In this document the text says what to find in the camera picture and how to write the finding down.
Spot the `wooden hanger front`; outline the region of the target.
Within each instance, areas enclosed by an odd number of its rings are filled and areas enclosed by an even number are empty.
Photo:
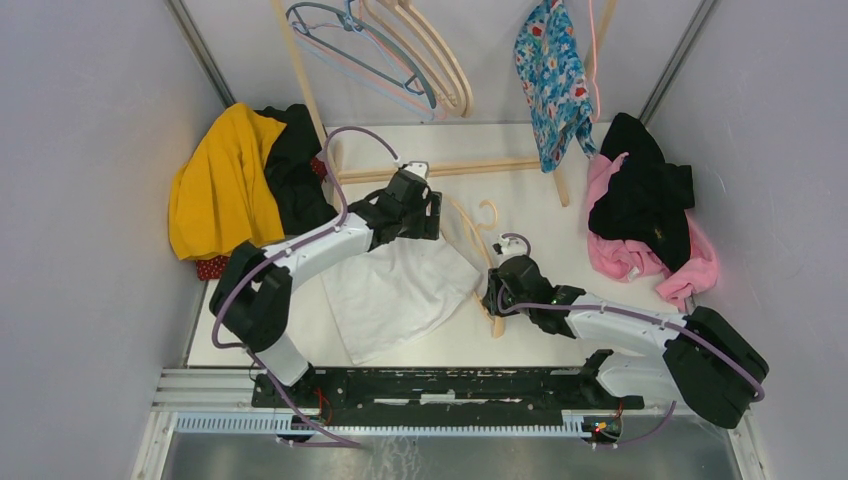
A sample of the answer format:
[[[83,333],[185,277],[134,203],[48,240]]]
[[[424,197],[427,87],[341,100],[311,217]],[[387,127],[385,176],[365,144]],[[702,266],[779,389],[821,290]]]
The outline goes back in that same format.
[[[487,273],[490,268],[494,267],[494,262],[491,253],[489,252],[489,248],[486,246],[484,242],[484,238],[482,233],[484,231],[490,232],[493,231],[499,223],[499,212],[496,204],[490,199],[481,200],[478,208],[479,209],[488,209],[491,213],[491,220],[488,223],[476,222],[472,219],[472,217],[467,213],[465,208],[456,201],[453,197],[448,194],[443,195],[443,201],[450,205],[451,208],[458,214],[461,231],[465,238],[465,244],[467,244],[475,253],[475,257],[481,259],[486,268],[482,270],[481,280],[478,282],[478,285],[472,290],[472,298],[475,300],[479,310],[484,319],[488,321],[490,324],[490,334],[492,339],[499,339],[505,333],[505,321],[499,317],[496,317],[494,314],[491,314],[488,309],[484,306],[484,288],[487,285]]]

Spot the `white garment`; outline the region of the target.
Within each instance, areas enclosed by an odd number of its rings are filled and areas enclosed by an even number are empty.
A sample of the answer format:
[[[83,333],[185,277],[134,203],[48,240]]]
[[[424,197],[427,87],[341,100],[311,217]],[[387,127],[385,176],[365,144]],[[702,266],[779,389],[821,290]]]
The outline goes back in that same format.
[[[429,334],[481,273],[443,239],[398,239],[321,274],[342,343],[361,365]]]

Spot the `blue floral skirt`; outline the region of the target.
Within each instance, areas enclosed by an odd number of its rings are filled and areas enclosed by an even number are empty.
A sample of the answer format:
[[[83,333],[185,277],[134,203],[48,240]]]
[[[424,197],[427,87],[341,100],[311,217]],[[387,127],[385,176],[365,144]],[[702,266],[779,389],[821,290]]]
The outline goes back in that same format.
[[[542,1],[530,11],[517,33],[513,61],[529,107],[540,170],[554,172],[572,141],[593,156],[594,109],[565,2]]]

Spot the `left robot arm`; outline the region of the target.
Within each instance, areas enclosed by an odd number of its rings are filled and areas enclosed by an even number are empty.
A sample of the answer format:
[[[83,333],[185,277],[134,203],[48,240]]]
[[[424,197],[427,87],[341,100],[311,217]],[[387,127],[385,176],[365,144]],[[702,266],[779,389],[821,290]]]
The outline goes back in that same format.
[[[386,187],[345,207],[325,225],[268,247],[240,244],[214,290],[212,340],[219,331],[236,337],[258,365],[277,380],[276,392],[291,406],[307,404],[315,391],[309,361],[287,335],[292,294],[336,264],[398,238],[436,240],[442,196],[430,188],[425,162],[395,171]]]

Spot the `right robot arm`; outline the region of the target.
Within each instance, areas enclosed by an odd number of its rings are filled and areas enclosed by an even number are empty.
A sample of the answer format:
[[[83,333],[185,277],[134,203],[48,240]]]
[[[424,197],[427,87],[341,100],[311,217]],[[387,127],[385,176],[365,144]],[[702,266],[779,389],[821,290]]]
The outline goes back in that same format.
[[[591,408],[615,397],[663,398],[733,429],[765,398],[767,361],[709,307],[669,313],[610,302],[552,284],[528,255],[489,269],[483,304],[497,317],[523,314],[547,334],[610,345],[577,382],[580,400]]]

